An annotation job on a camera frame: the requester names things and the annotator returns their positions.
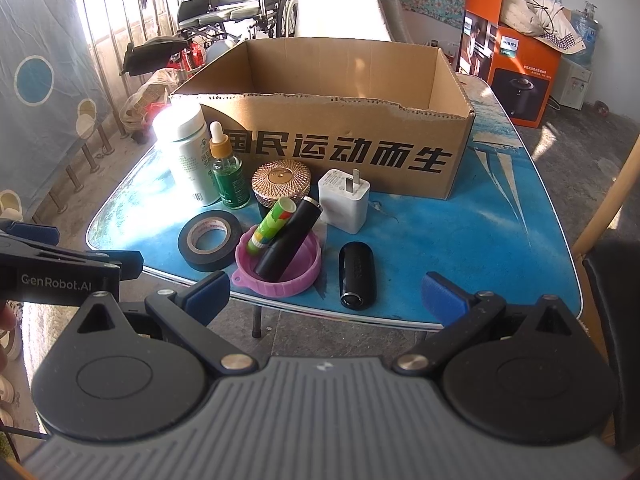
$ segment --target white power adapter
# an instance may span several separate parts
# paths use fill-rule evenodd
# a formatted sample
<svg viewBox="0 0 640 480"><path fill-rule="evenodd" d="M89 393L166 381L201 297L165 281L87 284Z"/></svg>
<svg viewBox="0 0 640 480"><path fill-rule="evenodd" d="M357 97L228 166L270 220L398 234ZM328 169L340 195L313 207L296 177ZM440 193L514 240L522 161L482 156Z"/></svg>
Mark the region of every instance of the white power adapter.
<svg viewBox="0 0 640 480"><path fill-rule="evenodd" d="M349 234L356 234L367 219L370 184L360 178L360 172L353 175L340 170L329 170L318 181L318 195L322 206L320 217Z"/></svg>

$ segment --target gray ribbed surface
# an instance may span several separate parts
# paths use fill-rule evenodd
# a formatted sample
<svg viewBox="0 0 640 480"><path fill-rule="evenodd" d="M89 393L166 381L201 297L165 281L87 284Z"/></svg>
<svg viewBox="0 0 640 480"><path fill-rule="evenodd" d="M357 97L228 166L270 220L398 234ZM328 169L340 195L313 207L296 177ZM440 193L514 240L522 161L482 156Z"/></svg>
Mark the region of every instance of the gray ribbed surface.
<svg viewBox="0 0 640 480"><path fill-rule="evenodd" d="M434 386L377 358L270 359L220 382L173 431L128 446L52 438L26 462L40 480L621 479L629 469L596 438L529 448L485 436Z"/></svg>

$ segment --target purple silicone lid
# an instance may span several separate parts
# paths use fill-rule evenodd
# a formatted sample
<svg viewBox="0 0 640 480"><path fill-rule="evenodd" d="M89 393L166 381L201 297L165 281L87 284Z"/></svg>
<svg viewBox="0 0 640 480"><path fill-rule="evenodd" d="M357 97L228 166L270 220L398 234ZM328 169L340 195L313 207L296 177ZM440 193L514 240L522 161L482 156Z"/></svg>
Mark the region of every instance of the purple silicone lid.
<svg viewBox="0 0 640 480"><path fill-rule="evenodd" d="M310 232L305 241L293 257L289 267L284 271L281 282L270 283L261 280L253 271L258 263L259 256L251 256L246 251L249 238L254 234L257 225L251 227L242 237L236 247L236 264L238 269L231 275L231 282L235 286L250 288L267 298L287 298L304 292L320 274L322 264L320 242L313 232Z"/></svg>

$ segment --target dropper bottle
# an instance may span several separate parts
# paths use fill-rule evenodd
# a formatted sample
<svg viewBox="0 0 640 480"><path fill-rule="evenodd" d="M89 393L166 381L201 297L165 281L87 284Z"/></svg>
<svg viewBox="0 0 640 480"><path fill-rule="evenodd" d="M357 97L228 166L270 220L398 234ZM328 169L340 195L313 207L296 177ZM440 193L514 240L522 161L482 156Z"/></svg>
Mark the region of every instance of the dropper bottle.
<svg viewBox="0 0 640 480"><path fill-rule="evenodd" d="M239 209L249 203L249 186L242 175L242 160L234 155L229 136L222 131L222 125L211 123L209 149L213 156L212 170L218 184L220 198L230 209Z"/></svg>

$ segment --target green tube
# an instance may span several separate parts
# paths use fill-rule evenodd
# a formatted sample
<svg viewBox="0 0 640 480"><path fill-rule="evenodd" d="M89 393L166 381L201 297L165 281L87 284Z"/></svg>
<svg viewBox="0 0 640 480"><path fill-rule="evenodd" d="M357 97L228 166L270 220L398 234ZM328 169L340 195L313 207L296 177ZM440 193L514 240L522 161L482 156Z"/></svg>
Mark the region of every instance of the green tube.
<svg viewBox="0 0 640 480"><path fill-rule="evenodd" d="M296 211L296 203L287 197L281 197L264 217L260 225L246 245L246 251L251 256L257 256L267 248L276 233L289 221Z"/></svg>

